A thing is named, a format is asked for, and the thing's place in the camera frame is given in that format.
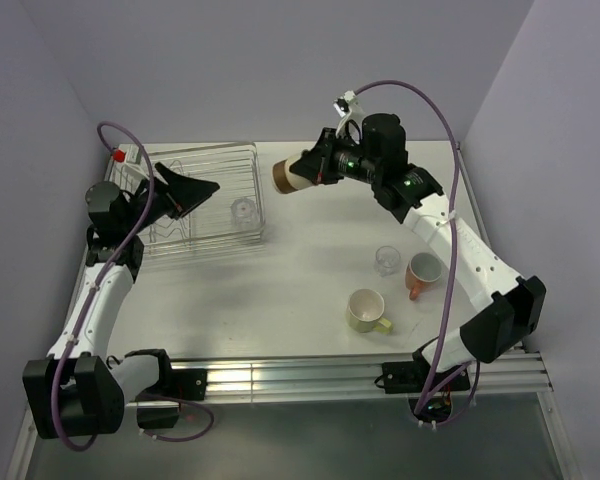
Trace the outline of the large clear glass cup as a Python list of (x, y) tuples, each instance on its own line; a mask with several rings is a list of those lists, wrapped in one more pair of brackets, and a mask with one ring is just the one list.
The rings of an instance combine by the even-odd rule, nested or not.
[(231, 205), (232, 225), (238, 230), (250, 230), (259, 225), (255, 202), (249, 198), (236, 199)]

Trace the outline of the pale yellow ceramic mug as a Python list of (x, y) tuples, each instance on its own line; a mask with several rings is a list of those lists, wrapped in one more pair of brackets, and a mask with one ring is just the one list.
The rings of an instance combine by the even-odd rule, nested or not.
[(384, 316), (384, 297), (375, 290), (359, 289), (348, 298), (345, 319), (357, 333), (391, 334), (393, 324)]

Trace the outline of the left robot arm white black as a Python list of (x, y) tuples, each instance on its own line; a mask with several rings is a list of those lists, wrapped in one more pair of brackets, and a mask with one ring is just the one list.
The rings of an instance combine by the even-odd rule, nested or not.
[(72, 440), (112, 434), (139, 396), (163, 399), (175, 375), (163, 349), (135, 350), (109, 367), (105, 356), (126, 296), (141, 269), (140, 231), (178, 220), (209, 200), (218, 183), (154, 164), (133, 192), (101, 181), (85, 194), (90, 225), (82, 285), (73, 311), (46, 356), (27, 362), (23, 384), (38, 435)]

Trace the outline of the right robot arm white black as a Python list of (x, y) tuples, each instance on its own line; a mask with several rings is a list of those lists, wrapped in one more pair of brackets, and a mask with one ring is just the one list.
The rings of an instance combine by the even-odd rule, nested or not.
[(474, 316), (418, 350), (412, 370), (421, 388), (437, 388), (459, 365), (491, 363), (535, 331), (544, 283), (504, 263), (455, 214), (434, 177), (409, 162), (406, 131), (396, 115), (364, 118), (358, 140), (325, 128), (313, 148), (277, 163), (272, 175), (284, 194), (345, 178), (369, 185), (376, 202), (428, 245), (467, 294)]

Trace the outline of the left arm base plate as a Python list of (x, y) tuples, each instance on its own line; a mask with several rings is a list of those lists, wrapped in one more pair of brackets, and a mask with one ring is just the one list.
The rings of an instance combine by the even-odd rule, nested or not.
[(176, 369), (154, 386), (144, 390), (141, 398), (171, 398), (173, 401), (199, 402), (205, 399), (207, 370), (203, 368)]

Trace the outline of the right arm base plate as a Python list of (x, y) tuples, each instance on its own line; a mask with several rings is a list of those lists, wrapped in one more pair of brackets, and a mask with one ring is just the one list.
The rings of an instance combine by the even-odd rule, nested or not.
[[(435, 373), (432, 387), (438, 386), (454, 374), (459, 367), (453, 367), (442, 373)], [(381, 364), (381, 374), (374, 380), (377, 388), (386, 394), (418, 394), (424, 388), (429, 367), (416, 361), (385, 362)], [(469, 391), (471, 383), (466, 372), (459, 373), (444, 387), (452, 392)]]

